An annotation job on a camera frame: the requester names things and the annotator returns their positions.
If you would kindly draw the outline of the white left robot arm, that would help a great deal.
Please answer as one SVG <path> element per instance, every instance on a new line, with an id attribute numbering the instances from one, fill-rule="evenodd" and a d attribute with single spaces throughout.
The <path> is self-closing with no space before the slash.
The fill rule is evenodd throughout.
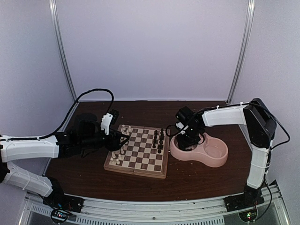
<path id="1" fill-rule="evenodd" d="M 54 178 L 37 175 L 20 168 L 14 161 L 36 158 L 70 158 L 85 156 L 87 150 L 102 147 L 110 152 L 121 150 L 130 137 L 110 126 L 119 113 L 111 111 L 101 120 L 92 113 L 77 115 L 71 128 L 45 136 L 12 137 L 0 139 L 0 181 L 49 198 L 57 208 L 67 204 L 67 197 L 59 182 Z"/>

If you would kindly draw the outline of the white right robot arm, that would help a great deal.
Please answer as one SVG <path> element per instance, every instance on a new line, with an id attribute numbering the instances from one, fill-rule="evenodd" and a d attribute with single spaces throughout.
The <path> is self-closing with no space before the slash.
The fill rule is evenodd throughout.
<path id="1" fill-rule="evenodd" d="M 197 112 L 185 106 L 176 113 L 178 133 L 171 139 L 171 155 L 181 161 L 198 161 L 209 167 L 221 167 L 228 158 L 228 147 L 208 135 L 206 128 L 244 125 L 252 152 L 246 187 L 240 203 L 250 207 L 258 200 L 258 190 L 269 168 L 270 154 L 277 123 L 260 98 L 235 105 L 204 108 Z"/>

